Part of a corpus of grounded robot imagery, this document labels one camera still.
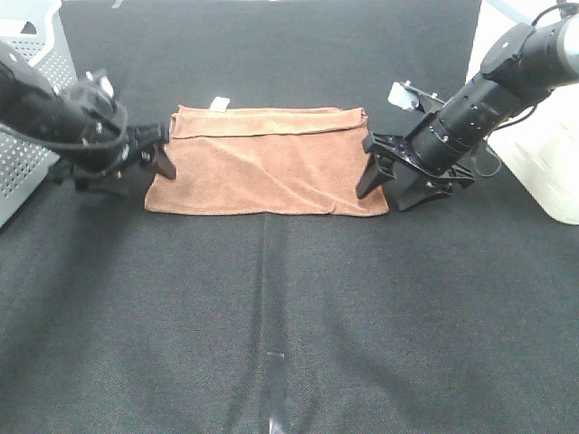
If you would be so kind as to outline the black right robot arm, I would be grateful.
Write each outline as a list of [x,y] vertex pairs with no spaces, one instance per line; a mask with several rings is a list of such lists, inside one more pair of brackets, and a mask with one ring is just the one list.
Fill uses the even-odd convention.
[[395,82],[394,104],[423,116],[404,136],[368,133],[356,196],[363,199],[394,180],[395,164],[416,174],[396,200],[399,211],[449,197],[454,185],[470,187],[479,172],[461,164],[465,155],[475,156],[490,134],[522,121],[525,109],[535,111],[555,89],[578,81],[578,5],[560,1],[554,8],[557,22],[516,24],[504,33],[448,100]]

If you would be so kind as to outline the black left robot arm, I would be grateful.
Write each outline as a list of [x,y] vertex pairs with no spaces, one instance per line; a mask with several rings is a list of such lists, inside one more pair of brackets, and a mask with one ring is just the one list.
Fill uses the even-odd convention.
[[1,129],[57,154],[50,179],[57,184],[71,179],[79,192],[126,195],[121,177],[133,164],[176,179],[165,150],[168,127],[129,124],[105,70],[59,90],[6,43],[1,45]]

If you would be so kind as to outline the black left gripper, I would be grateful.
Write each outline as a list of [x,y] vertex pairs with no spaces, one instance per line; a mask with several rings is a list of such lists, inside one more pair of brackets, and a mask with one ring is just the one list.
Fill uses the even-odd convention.
[[176,179],[176,167],[165,150],[166,125],[130,127],[127,109],[101,88],[77,88],[71,95],[89,121],[71,170],[77,192],[126,197],[122,171],[137,162],[138,152],[142,167]]

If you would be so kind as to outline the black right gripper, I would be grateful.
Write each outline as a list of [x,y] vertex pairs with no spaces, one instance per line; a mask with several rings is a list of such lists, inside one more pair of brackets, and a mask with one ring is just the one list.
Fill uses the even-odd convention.
[[471,146],[455,137],[434,113],[425,115],[405,136],[370,131],[363,141],[368,154],[365,170],[356,185],[356,197],[366,198],[379,186],[396,178],[400,163],[418,175],[397,197],[400,212],[452,195],[452,184],[466,189],[475,182],[471,170],[459,161]]

